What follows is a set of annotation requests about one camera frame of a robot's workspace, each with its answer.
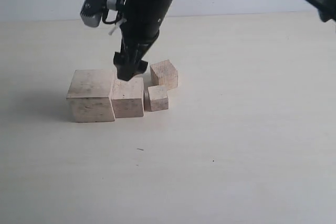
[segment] table surface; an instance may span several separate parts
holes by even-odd
[[[1,223],[336,222],[333,23],[168,18],[145,59],[178,69],[170,109],[74,123],[72,75],[112,68],[107,33],[0,23]]]

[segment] cube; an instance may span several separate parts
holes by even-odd
[[[151,77],[154,85],[165,85],[167,90],[177,88],[177,70],[169,60],[151,65]]]
[[[75,71],[67,100],[76,122],[115,121],[111,103],[115,75],[109,69]]]
[[[169,108],[167,88],[164,85],[148,87],[148,95],[151,111]]]
[[[143,96],[143,78],[133,78],[128,82],[116,80],[112,95],[116,118],[142,117],[144,115]]]

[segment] wooden block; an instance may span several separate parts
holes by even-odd
[[[151,77],[154,85],[165,85],[167,90],[177,88],[177,70],[169,60],[151,65]]]
[[[116,80],[112,95],[116,118],[142,117],[143,91],[143,78],[133,78],[128,82]]]
[[[148,87],[148,95],[151,111],[167,110],[169,108],[165,85]]]
[[[76,70],[67,100],[78,123],[115,121],[111,103],[113,70]]]

